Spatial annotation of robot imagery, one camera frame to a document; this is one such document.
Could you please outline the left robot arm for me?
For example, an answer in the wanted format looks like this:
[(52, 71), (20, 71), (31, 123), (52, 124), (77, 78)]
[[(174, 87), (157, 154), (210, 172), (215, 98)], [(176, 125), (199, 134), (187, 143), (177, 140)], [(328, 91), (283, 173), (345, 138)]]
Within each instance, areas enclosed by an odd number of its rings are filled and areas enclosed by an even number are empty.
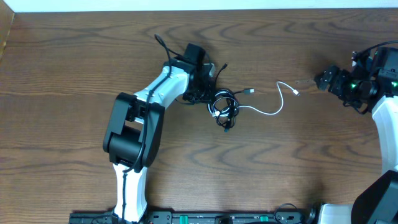
[(113, 223), (139, 223), (147, 210), (147, 170), (160, 147), (165, 110), (179, 96), (190, 103), (210, 99), (215, 66), (205, 57), (202, 47), (188, 44), (143, 90), (116, 97), (103, 141), (117, 182)]

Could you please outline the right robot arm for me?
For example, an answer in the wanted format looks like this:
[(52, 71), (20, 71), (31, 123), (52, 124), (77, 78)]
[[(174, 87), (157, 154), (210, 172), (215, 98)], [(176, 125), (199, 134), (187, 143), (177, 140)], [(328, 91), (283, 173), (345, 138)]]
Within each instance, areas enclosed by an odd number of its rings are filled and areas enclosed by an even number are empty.
[(381, 43), (353, 52), (351, 71), (332, 65), (315, 77), (319, 90), (345, 107), (370, 113), (376, 124), (382, 172), (351, 205), (325, 203), (318, 223), (397, 223), (397, 49)]

